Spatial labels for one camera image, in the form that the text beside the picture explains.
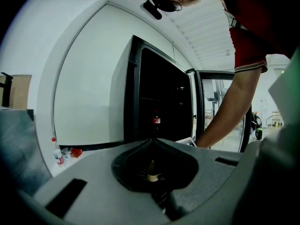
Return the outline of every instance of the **striped sleeve cuff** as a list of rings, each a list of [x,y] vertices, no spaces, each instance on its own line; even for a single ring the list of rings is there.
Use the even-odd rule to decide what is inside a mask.
[[[267,63],[265,61],[260,61],[260,62],[256,62],[256,63],[252,63],[252,64],[240,66],[240,67],[236,67],[234,69],[234,73],[238,73],[238,72],[242,72],[242,71],[254,70],[254,69],[258,69],[260,67],[262,67],[262,73],[265,73],[266,71],[268,71]]]

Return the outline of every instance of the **bottle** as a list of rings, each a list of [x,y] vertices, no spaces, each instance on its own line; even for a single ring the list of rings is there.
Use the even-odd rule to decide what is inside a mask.
[[[52,138],[52,142],[53,142],[54,158],[55,158],[57,164],[63,164],[64,163],[64,158],[62,157],[59,145],[57,145],[57,143],[56,143],[56,138],[55,137]]]
[[[160,118],[158,116],[158,110],[154,110],[154,117],[153,117],[153,135],[154,137],[158,137],[158,129],[160,124]]]

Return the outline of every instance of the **white ceiling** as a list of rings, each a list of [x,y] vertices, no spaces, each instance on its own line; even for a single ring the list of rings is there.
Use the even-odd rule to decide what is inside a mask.
[[[226,70],[234,67],[235,50],[219,0],[202,0],[191,7],[184,7],[180,12],[164,14],[191,44],[203,69]],[[289,59],[282,55],[268,55],[267,61],[268,65],[287,64]]]

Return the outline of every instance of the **refrigerator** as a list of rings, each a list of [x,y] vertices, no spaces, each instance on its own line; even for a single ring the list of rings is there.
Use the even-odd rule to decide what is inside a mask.
[[[195,140],[218,111],[233,75],[225,71],[184,70],[164,52],[133,36],[125,85],[124,142],[152,138],[156,110],[159,138],[174,142],[188,137]],[[250,123],[251,107],[227,141],[236,143],[239,152],[248,144]]]

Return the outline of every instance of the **glass door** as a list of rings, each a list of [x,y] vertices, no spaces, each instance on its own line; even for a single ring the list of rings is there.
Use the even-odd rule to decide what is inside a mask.
[[[233,72],[203,71],[195,72],[197,88],[197,131],[199,137],[210,124],[223,101],[224,95],[233,80]],[[243,152],[248,144],[251,125],[251,108],[237,127],[211,149]]]

